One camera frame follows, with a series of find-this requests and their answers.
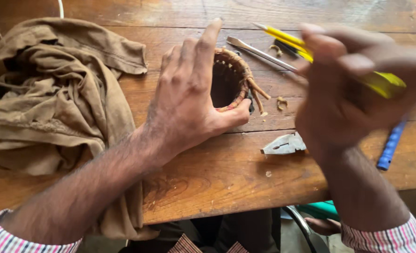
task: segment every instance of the shirt cuff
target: shirt cuff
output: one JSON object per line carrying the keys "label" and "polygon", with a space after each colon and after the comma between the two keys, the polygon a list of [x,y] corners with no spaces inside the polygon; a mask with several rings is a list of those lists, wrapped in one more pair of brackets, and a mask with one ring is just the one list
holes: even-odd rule
{"label": "shirt cuff", "polygon": [[[0,211],[0,218],[11,210],[5,209]],[[0,226],[0,252],[15,252],[15,253],[32,253],[32,252],[53,252],[53,253],[75,253],[81,243],[78,240],[75,243],[66,245],[46,245],[29,242],[19,237],[16,237],[3,229]]]}
{"label": "shirt cuff", "polygon": [[416,252],[416,219],[411,214],[405,224],[378,232],[364,232],[342,223],[342,242],[357,252]]}

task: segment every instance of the hairy forearm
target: hairy forearm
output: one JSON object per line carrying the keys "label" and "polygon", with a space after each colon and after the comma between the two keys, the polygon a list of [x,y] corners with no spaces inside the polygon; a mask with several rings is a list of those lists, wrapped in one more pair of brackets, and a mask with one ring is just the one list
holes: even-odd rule
{"label": "hairy forearm", "polygon": [[337,211],[348,226],[381,231],[408,221],[409,210],[395,188],[359,148],[323,149],[313,156],[322,168]]}
{"label": "hairy forearm", "polygon": [[13,235],[41,244],[79,240],[111,202],[161,165],[156,163],[157,141],[151,138],[141,126],[115,147],[5,215],[1,226]]}

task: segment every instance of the wood chip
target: wood chip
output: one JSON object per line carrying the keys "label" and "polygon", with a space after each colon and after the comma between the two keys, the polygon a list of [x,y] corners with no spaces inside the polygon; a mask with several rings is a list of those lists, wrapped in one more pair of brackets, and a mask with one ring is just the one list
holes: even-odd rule
{"label": "wood chip", "polygon": [[281,49],[277,45],[271,45],[269,47],[269,49],[272,49],[272,48],[277,50],[277,57],[280,57],[280,56],[283,55],[283,52],[281,51]]}
{"label": "wood chip", "polygon": [[284,108],[281,106],[282,104],[285,106],[285,108],[287,108],[287,104],[288,104],[287,103],[287,100],[284,99],[284,98],[282,98],[282,97],[278,97],[277,98],[277,108],[280,111],[283,111],[284,110]]}

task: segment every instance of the wooden table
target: wooden table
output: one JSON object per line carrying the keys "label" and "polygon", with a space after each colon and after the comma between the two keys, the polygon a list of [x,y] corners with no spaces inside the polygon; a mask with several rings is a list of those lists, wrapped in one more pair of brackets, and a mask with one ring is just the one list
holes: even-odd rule
{"label": "wooden table", "polygon": [[[233,35],[266,51],[272,38],[250,22],[257,21],[297,34],[297,24],[343,24],[384,32],[397,42],[416,45],[416,0],[64,0],[65,17],[102,25],[147,45],[149,72],[123,77],[121,87],[136,125],[144,122],[153,97],[162,54],[185,37],[198,37],[210,20],[221,17],[218,46]],[[56,0],[0,0],[0,32],[30,18],[58,16]],[[255,112],[248,124],[178,155],[163,172],[144,181],[147,224],[220,215],[252,209],[326,200],[326,181],[309,155],[265,156],[260,148],[294,131],[294,116],[304,89],[273,66],[243,54],[256,82],[272,96],[269,113]],[[289,102],[276,109],[276,98]],[[387,137],[371,134],[362,149],[374,161]],[[393,164],[385,176],[398,189],[416,188],[416,109],[402,135]],[[14,207],[50,185],[59,175],[31,177],[0,171],[0,209]]]}

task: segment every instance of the white cable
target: white cable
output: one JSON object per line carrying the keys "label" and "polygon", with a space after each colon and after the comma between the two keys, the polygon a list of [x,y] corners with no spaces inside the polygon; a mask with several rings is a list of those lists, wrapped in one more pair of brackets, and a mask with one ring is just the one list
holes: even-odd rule
{"label": "white cable", "polygon": [[58,0],[58,5],[59,5],[59,18],[64,19],[65,11],[63,10],[63,2],[61,0]]}

